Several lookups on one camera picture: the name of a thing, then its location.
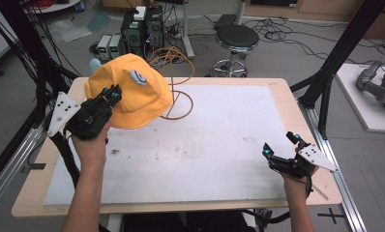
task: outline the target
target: white board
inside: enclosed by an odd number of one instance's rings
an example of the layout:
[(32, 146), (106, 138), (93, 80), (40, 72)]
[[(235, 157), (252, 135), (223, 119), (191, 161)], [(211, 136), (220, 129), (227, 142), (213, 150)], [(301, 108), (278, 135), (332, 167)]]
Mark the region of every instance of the white board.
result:
[[(175, 89), (193, 99), (186, 118), (158, 118), (137, 130), (110, 129), (102, 203), (285, 198), (281, 175), (262, 156), (265, 142), (277, 155), (294, 156), (268, 87)], [(70, 204), (73, 194), (60, 158), (44, 204)]]
[[(385, 106), (376, 97), (356, 87), (359, 74), (368, 66), (344, 64), (338, 71), (338, 80), (367, 131), (385, 132)], [(379, 69), (371, 82), (380, 85), (384, 71)]]

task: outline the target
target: stool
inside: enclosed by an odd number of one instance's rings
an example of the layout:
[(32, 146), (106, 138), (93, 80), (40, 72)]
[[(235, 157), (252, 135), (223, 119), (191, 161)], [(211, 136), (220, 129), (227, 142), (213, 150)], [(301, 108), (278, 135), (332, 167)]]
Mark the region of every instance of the stool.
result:
[(219, 73), (225, 77), (237, 76), (248, 77), (249, 72), (245, 65), (236, 61), (238, 52), (253, 50), (259, 42), (258, 34), (251, 28), (244, 25), (228, 25), (217, 31), (217, 43), (229, 50), (229, 60), (217, 62), (211, 69), (211, 76), (219, 76)]

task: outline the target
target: hat logo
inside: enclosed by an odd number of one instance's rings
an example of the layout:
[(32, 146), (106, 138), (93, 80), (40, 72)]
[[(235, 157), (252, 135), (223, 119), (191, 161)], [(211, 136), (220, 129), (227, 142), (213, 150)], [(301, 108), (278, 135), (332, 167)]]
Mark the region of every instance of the hat logo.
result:
[(142, 86), (147, 84), (147, 78), (145, 78), (145, 76), (138, 73), (137, 71), (131, 70), (130, 75), (132, 76), (132, 79), (135, 81), (135, 83), (142, 85)]

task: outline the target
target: yellow hat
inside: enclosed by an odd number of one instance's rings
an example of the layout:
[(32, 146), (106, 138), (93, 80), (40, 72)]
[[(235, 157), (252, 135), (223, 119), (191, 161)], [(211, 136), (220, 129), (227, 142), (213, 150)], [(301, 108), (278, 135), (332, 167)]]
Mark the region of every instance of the yellow hat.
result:
[(122, 100), (113, 108), (114, 128), (143, 127), (171, 105), (167, 82), (139, 56), (127, 54), (102, 65), (89, 77), (84, 91), (87, 99), (93, 99), (103, 88), (117, 84), (122, 90)]

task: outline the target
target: black stool seat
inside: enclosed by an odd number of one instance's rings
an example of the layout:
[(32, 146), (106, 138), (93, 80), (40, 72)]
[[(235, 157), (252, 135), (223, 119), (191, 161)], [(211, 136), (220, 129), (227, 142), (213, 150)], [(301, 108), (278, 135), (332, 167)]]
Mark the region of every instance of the black stool seat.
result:
[(252, 50), (259, 41), (258, 34), (244, 25), (228, 25), (217, 31), (217, 42), (229, 49)]

